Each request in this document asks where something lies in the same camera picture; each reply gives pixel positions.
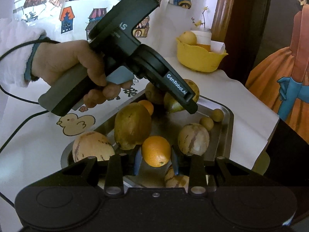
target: blue glove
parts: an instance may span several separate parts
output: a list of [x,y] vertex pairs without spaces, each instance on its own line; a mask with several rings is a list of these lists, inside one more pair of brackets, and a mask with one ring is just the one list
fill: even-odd
[[298,98],[301,101],[304,101],[305,103],[309,104],[309,86],[302,85],[298,93]]
[[295,82],[291,77],[283,77],[277,82],[280,84],[279,93],[280,100],[282,101],[278,115],[283,121],[286,121],[289,113],[293,109],[295,100],[298,98],[302,83]]

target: stainless steel tray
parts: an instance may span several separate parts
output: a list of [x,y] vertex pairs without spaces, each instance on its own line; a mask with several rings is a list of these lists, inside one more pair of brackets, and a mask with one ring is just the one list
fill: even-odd
[[[116,153],[122,151],[115,144],[114,140],[114,124],[117,112],[132,102],[138,102],[146,99],[144,91],[141,91],[130,100],[116,108],[106,116],[105,121],[95,131],[100,132],[108,137],[109,141],[114,144]],[[205,160],[214,160],[217,156],[230,157],[231,142],[234,115],[226,106],[200,96],[198,103],[198,111],[190,115],[187,111],[166,114],[162,107],[155,107],[152,115],[151,135],[160,135],[166,138],[171,145],[177,145],[177,136],[182,127],[189,123],[199,123],[203,116],[209,116],[213,109],[219,108],[224,112],[224,119],[221,123],[215,123],[214,128],[210,131],[209,147],[204,154]],[[67,167],[72,164],[73,142],[67,145],[61,156],[61,167]],[[163,167],[154,168],[149,166],[145,161],[142,162],[138,176],[124,177],[124,185],[126,187],[165,187],[164,175],[170,162]],[[104,179],[100,180],[99,185],[104,185]]]

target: yellow bowl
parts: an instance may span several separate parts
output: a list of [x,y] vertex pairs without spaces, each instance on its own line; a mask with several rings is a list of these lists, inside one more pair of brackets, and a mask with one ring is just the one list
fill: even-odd
[[181,43],[178,38],[176,38],[176,41],[178,61],[192,70],[213,72],[218,69],[222,59],[228,55],[226,51],[224,51],[224,54],[217,54],[208,52],[200,46]]

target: orange dress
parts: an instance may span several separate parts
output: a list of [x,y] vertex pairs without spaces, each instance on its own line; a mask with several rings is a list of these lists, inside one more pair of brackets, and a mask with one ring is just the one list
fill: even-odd
[[[293,35],[289,47],[268,56],[250,73],[246,88],[265,105],[278,112],[281,105],[277,82],[282,77],[291,77],[309,85],[309,5],[303,6],[294,17]],[[309,143],[309,104],[296,99],[285,121],[307,143]]]

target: white sleeve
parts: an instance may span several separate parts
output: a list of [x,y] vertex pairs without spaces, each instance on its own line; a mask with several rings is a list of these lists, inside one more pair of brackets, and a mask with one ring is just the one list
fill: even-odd
[[[29,27],[26,23],[0,19],[0,56],[24,42],[38,39],[45,34],[43,29]],[[27,61],[32,53],[33,44],[21,47],[0,61],[0,83],[27,87],[24,80]]]

